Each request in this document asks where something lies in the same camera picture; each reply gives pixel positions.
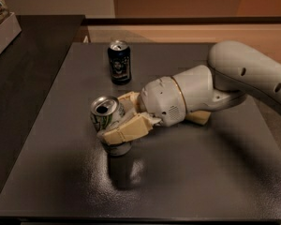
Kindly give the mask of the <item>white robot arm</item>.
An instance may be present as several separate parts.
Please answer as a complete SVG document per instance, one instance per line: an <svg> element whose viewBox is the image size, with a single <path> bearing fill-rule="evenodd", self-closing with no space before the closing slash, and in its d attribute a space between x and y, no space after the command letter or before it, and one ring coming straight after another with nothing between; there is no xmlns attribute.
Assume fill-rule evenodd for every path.
<svg viewBox="0 0 281 225"><path fill-rule="evenodd" d="M108 146L137 140L155 126L184 120L207 123L210 113L242 103L250 95L281 115L281 64L237 41L216 43L208 64L147 83L139 93L118 97L125 114L97 137Z"/></svg>

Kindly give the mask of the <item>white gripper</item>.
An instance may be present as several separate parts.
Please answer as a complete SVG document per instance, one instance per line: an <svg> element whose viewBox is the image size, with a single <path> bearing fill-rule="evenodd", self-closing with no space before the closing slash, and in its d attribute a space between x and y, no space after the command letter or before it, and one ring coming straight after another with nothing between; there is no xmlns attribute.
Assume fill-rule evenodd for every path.
<svg viewBox="0 0 281 225"><path fill-rule="evenodd" d="M182 122L186 116L183 95L172 77L149 82L140 93L128 92L118 100L132 118L97 133L99 140L106 145L132 142L146 136L159 123L170 127Z"/></svg>

